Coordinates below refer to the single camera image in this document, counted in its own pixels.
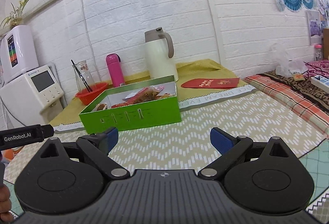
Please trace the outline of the person's left hand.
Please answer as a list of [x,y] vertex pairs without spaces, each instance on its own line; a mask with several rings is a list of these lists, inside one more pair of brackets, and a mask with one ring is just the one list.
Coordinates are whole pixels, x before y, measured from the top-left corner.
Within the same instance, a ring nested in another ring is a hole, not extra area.
[[3,222],[13,221],[13,215],[10,213],[11,208],[9,188],[6,185],[2,185],[0,188],[0,214]]

